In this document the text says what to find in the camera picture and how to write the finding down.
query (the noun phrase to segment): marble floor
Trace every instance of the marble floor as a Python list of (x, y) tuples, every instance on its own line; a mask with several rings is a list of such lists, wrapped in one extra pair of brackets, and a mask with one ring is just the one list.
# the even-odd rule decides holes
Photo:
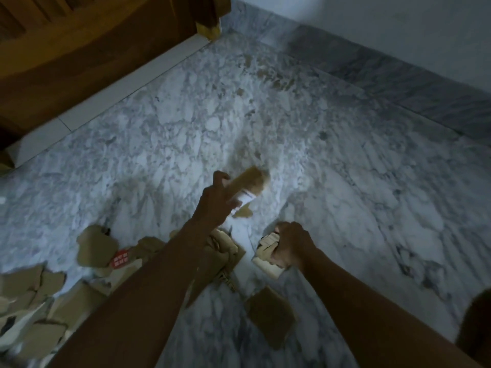
[[(214, 170), (256, 164), (271, 185), (249, 219), (228, 220), (247, 250), (241, 294), (208, 287), (158, 366), (356, 366), (304, 278), (251, 264), (270, 223), (297, 220), (336, 263), (453, 339), (491, 285), (491, 151), (245, 36), (208, 45), (0, 179), (2, 271), (42, 261), (68, 273), (78, 233), (112, 228), (122, 246), (168, 239)], [(269, 284), (299, 315), (271, 351), (242, 298)]]

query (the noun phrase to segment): human hand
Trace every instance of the human hand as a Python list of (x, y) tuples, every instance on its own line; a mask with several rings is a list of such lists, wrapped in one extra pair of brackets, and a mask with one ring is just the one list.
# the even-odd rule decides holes
[(232, 210), (241, 205), (241, 202), (227, 199), (223, 179), (230, 179), (230, 176), (220, 171), (213, 173), (213, 184), (203, 190), (191, 218), (191, 221), (209, 232), (225, 222)]
[(279, 234), (279, 243), (271, 254), (272, 262), (283, 268), (301, 269), (305, 256), (316, 249), (308, 231), (298, 222), (281, 222), (274, 230)]

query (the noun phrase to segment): person's right arm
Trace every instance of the person's right arm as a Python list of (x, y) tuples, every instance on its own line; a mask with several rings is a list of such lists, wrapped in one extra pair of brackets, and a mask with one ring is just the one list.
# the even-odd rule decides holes
[(273, 260), (297, 266), (361, 368), (480, 367), (443, 336), (332, 262), (297, 223), (276, 228)]

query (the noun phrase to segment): person's left hand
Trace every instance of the person's left hand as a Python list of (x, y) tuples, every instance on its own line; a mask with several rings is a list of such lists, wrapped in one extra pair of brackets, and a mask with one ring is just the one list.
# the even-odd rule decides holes
[(233, 209), (242, 203), (227, 200), (223, 179), (230, 179), (227, 173), (216, 171), (213, 173), (213, 184), (203, 190), (198, 206), (191, 220), (211, 232), (220, 226)]

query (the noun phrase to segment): person's left arm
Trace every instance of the person's left arm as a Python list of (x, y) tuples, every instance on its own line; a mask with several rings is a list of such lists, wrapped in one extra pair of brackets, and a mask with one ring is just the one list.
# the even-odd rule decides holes
[(193, 217), (155, 258), (122, 284), (77, 329), (49, 368), (154, 367), (196, 272), (206, 237), (238, 203), (223, 172), (203, 191)]

